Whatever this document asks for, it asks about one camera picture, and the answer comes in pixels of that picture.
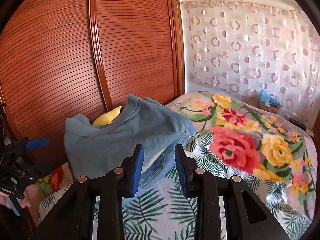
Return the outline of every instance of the finger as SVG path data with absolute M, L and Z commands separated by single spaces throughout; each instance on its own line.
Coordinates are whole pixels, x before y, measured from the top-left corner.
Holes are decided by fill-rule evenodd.
M 7 200 L 4 196 L 0 196 L 0 205 L 5 205 L 7 203 Z
M 31 207 L 30 201 L 27 200 L 27 199 L 22 199 L 20 205 L 21 205 L 22 208 Z
M 0 192 L 0 196 L 5 196 L 5 197 L 7 197 L 8 195 L 7 195 L 7 194 L 4 194 L 3 192 Z
M 31 207 L 28 188 L 24 191 L 24 199 L 26 200 L 26 206 Z
M 7 201 L 7 203 L 5 204 L 5 206 L 9 209 L 12 209 L 12 207 L 10 206 L 9 202 Z

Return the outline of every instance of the red flower pattern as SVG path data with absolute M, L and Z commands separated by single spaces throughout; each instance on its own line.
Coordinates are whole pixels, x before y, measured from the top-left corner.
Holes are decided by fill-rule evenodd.
M 238 123 L 244 125 L 244 123 L 248 121 L 248 118 L 246 118 L 244 114 L 237 113 L 233 109 L 224 109 L 222 117 L 234 125 L 238 125 Z
M 220 126 L 215 126 L 210 131 L 213 133 L 213 142 L 209 149 L 226 164 L 250 174 L 259 166 L 260 155 L 252 137 Z
M 308 184 L 308 178 L 305 173 L 301 175 L 294 173 L 292 182 L 295 183 L 297 187 L 303 187 Z
M 60 166 L 50 174 L 52 192 L 56 192 L 59 189 L 59 185 L 61 184 L 62 179 L 63 179 L 63 169 L 62 169 L 62 166 Z

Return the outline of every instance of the sheer curtain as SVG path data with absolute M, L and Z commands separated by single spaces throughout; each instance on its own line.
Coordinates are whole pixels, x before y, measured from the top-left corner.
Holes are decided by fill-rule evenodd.
M 182 2 L 181 8 L 189 22 L 186 66 L 197 82 L 246 97 L 266 89 L 288 114 L 308 121 L 320 37 L 302 11 L 217 0 Z

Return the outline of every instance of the yellow flower pattern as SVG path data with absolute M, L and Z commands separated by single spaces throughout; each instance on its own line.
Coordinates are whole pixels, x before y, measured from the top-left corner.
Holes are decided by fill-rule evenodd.
M 296 171 L 300 169 L 300 163 L 297 160 L 293 161 L 291 164 Z
M 259 127 L 259 122 L 255 120 L 249 120 L 241 127 L 241 130 L 244 132 L 261 132 L 262 128 Z
M 216 120 L 216 125 L 225 125 L 225 121 L 221 120 L 221 119 L 217 119 Z
M 291 192 L 298 195 L 299 194 L 299 191 L 298 191 L 298 187 L 295 183 L 292 184 L 291 186 Z
M 309 191 L 309 187 L 308 187 L 308 185 L 301 186 L 301 187 L 299 188 L 299 190 L 301 190 L 302 193 L 305 194 L 305 193 L 307 193 L 307 192 Z
M 267 128 L 269 128 L 269 129 L 272 127 L 271 124 L 268 123 L 268 122 L 265 122 L 265 123 L 264 123 L 264 126 L 267 127 Z
M 200 104 L 195 104 L 195 103 L 191 103 L 190 106 L 194 109 L 201 109 L 202 107 L 205 106 L 205 104 L 200 103 Z
M 292 162 L 289 145 L 281 135 L 264 134 L 261 152 L 273 166 L 283 166 Z
M 278 127 L 278 131 L 281 132 L 281 133 L 284 133 L 285 129 L 283 129 L 282 127 Z
M 233 123 L 226 122 L 224 127 L 227 127 L 227 128 L 230 128 L 230 129 L 234 129 L 234 130 L 240 130 L 243 126 L 234 125 Z
M 308 163 L 308 164 L 312 164 L 312 160 L 310 157 L 306 157 L 305 158 L 305 162 Z
M 272 171 L 268 171 L 262 164 L 259 165 L 258 169 L 253 169 L 253 175 L 264 180 L 275 180 L 282 182 L 282 179 L 274 174 Z
M 223 113 L 223 109 L 222 109 L 221 107 L 217 107 L 217 108 L 216 108 L 216 111 L 217 111 L 218 113 Z
M 213 95 L 212 98 L 214 99 L 214 102 L 220 105 L 222 108 L 230 108 L 230 104 L 232 103 L 232 99 L 227 96 L 216 94 Z
M 49 179 L 50 179 L 50 176 L 45 176 L 43 180 L 45 183 L 48 183 Z
M 277 118 L 276 118 L 275 116 L 273 116 L 273 115 L 269 116 L 269 119 L 272 120 L 272 121 L 274 121 L 274 122 L 277 121 Z

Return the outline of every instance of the wooden wardrobe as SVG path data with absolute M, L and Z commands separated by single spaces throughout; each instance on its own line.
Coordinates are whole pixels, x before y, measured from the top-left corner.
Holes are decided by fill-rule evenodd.
M 30 157 L 56 168 L 67 160 L 67 117 L 93 121 L 129 93 L 162 104 L 181 95 L 182 32 L 174 22 L 172 0 L 24 0 L 0 35 L 11 136 L 47 137 L 49 147 Z

